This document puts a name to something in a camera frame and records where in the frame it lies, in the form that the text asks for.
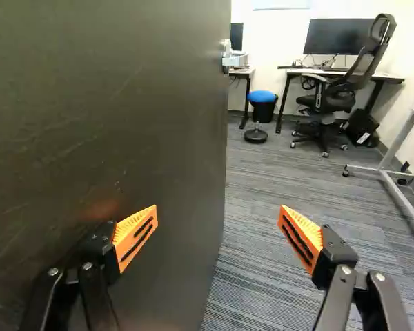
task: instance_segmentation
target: screw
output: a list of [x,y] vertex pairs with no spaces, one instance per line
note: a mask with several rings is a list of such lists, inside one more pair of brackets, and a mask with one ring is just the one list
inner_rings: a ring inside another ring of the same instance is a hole
[[380,272],[378,272],[377,274],[375,274],[375,277],[377,279],[379,279],[379,281],[384,281],[385,280],[385,276],[383,274],[381,274]]
[[92,264],[91,264],[91,262],[86,262],[85,264],[83,264],[83,270],[89,270],[89,269],[91,269],[91,267],[92,267]]
[[49,276],[55,276],[56,274],[58,274],[58,269],[56,267],[49,269],[48,271]]
[[346,265],[342,266],[342,271],[344,272],[344,274],[350,274],[351,273],[351,269],[348,268]]

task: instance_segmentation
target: blue stool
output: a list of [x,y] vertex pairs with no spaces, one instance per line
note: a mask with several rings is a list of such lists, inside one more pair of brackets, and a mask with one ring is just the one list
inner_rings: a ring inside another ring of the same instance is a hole
[[249,143],[265,143],[268,138],[267,132],[259,128],[260,123],[270,123],[278,96],[270,91],[258,90],[248,93],[248,100],[253,106],[252,119],[255,128],[244,133],[244,139]]

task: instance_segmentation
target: black door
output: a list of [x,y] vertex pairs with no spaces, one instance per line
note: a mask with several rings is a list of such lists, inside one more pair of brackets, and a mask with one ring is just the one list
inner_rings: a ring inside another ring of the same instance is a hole
[[121,326],[199,327],[224,219],[229,24],[221,0],[0,0],[0,330],[89,228],[152,204],[159,227],[111,288]]

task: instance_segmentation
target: chair armrest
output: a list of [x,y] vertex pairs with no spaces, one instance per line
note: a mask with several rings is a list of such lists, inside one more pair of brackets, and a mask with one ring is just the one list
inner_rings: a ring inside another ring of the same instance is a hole
[[319,76],[318,74],[301,74],[301,76],[314,78],[318,81],[321,81],[322,83],[329,83],[330,82],[327,78]]

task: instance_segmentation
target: black stool base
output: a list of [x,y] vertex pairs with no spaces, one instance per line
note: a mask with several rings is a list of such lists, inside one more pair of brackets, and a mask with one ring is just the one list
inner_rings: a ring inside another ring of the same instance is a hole
[[244,133],[244,139],[249,143],[265,143],[267,138],[268,133],[260,129],[247,130]]

